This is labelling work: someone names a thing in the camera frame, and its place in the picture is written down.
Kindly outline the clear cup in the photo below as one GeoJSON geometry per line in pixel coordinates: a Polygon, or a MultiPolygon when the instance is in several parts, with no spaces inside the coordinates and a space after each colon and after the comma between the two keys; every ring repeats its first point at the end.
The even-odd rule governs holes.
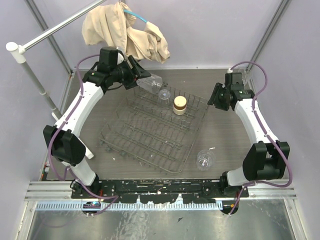
{"type": "Polygon", "coordinates": [[[158,75],[151,74],[149,77],[138,79],[136,83],[139,87],[155,95],[159,93],[163,85],[163,79],[158,75]]]}
{"type": "Polygon", "coordinates": [[[200,171],[207,171],[213,166],[215,160],[215,154],[210,149],[204,149],[197,154],[196,166],[200,171]]]}

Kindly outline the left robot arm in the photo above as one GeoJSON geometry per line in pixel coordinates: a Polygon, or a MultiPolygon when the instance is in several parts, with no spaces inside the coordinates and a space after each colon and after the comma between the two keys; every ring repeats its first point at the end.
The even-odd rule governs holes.
{"type": "Polygon", "coordinates": [[[86,147],[79,139],[84,123],[98,101],[108,91],[115,90],[115,83],[129,90],[137,86],[138,80],[151,77],[133,56],[126,56],[118,48],[103,47],[97,57],[98,61],[79,78],[79,92],[66,112],[54,125],[43,129],[48,161],[55,158],[61,162],[64,172],[74,176],[88,198],[99,195],[101,184],[86,160],[86,147]]]}

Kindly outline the beige brown travel cup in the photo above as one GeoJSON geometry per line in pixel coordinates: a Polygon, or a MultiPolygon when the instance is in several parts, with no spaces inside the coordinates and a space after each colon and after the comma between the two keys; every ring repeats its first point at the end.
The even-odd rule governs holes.
{"type": "Polygon", "coordinates": [[[187,99],[181,95],[175,97],[172,110],[176,115],[183,115],[187,110],[187,99]]]}

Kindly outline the clear tumbler from corner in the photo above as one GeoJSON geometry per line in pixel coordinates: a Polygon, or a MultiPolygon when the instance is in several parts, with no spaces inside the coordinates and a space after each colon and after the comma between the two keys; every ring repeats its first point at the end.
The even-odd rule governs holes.
{"type": "Polygon", "coordinates": [[[160,106],[169,106],[171,102],[171,92],[168,89],[162,89],[158,93],[157,103],[160,106]]]}

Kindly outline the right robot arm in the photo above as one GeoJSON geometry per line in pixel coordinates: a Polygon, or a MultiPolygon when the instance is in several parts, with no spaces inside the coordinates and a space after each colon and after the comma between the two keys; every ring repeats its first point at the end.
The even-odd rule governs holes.
{"type": "Polygon", "coordinates": [[[240,118],[249,137],[251,147],[241,167],[225,171],[219,178],[219,191],[231,197],[246,183],[271,183],[281,179],[287,166],[290,146],[280,141],[264,120],[255,93],[245,89],[240,72],[228,70],[224,83],[216,83],[208,105],[217,109],[233,110],[240,118]]]}

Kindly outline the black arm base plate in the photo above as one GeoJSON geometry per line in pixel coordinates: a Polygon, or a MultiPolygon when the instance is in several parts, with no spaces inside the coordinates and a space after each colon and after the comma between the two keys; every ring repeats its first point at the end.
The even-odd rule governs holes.
{"type": "Polygon", "coordinates": [[[105,203],[183,204],[215,203],[218,199],[235,200],[240,186],[224,186],[217,179],[104,179],[94,193],[105,203]]]}

